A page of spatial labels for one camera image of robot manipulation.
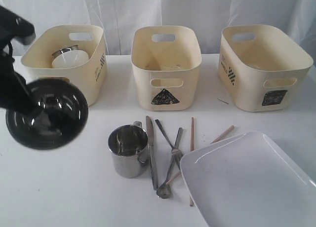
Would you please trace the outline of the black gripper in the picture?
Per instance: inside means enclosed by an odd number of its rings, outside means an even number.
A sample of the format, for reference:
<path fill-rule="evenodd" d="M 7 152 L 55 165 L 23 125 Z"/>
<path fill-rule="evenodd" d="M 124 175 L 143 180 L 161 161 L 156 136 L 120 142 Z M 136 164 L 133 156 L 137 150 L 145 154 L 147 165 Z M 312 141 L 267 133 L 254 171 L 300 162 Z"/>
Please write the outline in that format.
<path fill-rule="evenodd" d="M 31 100 L 25 79 L 13 67 L 14 59 L 4 51 L 0 52 L 0 107 L 25 113 L 28 123 L 38 128 L 49 128 L 51 122 L 47 113 Z"/>

